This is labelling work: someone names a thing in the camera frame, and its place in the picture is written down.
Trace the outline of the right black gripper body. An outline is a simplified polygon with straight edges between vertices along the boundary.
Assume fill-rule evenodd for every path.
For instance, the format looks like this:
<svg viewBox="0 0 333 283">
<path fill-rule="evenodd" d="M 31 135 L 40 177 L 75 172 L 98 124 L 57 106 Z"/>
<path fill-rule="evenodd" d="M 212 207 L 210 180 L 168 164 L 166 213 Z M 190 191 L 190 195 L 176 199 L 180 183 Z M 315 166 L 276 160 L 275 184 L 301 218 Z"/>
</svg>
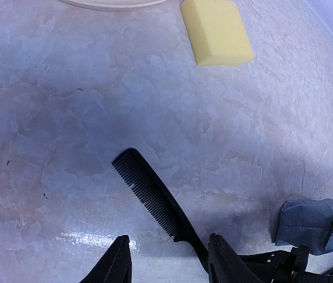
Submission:
<svg viewBox="0 0 333 283">
<path fill-rule="evenodd" d="M 305 246 L 240 258 L 262 282 L 333 282 L 333 261 L 324 265 L 328 255 L 313 256 Z"/>
</svg>

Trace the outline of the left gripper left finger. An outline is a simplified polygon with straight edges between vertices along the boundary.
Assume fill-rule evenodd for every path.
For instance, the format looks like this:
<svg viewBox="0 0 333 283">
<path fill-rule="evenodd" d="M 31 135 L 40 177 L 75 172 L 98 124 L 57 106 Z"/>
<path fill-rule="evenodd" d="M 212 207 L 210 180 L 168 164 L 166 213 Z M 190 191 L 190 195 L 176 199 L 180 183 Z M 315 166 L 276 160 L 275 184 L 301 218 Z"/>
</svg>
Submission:
<svg viewBox="0 0 333 283">
<path fill-rule="evenodd" d="M 127 235 L 118 236 L 81 283 L 130 283 L 132 261 Z"/>
</svg>

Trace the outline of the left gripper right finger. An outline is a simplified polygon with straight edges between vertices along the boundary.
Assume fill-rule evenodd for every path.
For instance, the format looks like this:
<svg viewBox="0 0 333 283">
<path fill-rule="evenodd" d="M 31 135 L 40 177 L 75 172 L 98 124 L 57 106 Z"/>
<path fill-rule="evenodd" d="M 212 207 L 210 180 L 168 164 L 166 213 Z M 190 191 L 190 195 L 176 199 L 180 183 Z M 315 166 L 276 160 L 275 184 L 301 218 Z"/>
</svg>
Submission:
<svg viewBox="0 0 333 283">
<path fill-rule="evenodd" d="M 245 261 L 228 244 L 222 235 L 211 233 L 208 241 L 209 282 L 263 282 L 247 266 L 260 255 L 246 255 Z"/>
</svg>

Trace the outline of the grey zip pouch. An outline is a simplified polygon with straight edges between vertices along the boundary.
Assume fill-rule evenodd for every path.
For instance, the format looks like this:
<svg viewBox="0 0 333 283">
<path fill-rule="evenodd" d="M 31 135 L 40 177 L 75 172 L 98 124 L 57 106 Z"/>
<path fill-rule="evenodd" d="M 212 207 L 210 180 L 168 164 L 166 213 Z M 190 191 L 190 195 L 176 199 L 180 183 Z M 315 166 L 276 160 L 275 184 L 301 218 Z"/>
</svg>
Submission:
<svg viewBox="0 0 333 283">
<path fill-rule="evenodd" d="M 275 245 L 306 246 L 316 256 L 333 252 L 333 199 L 286 201 L 279 213 Z"/>
</svg>

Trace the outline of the black comb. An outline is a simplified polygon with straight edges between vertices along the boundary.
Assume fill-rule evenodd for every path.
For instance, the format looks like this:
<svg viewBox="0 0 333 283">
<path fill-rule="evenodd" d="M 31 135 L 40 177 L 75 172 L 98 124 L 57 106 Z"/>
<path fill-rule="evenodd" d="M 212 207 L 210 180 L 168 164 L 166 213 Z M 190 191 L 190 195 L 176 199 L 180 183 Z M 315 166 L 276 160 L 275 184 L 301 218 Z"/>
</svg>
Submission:
<svg viewBox="0 0 333 283">
<path fill-rule="evenodd" d="M 121 178 L 157 223 L 175 242 L 187 242 L 208 270 L 208 250 L 166 185 L 135 148 L 127 148 L 111 162 Z"/>
</svg>

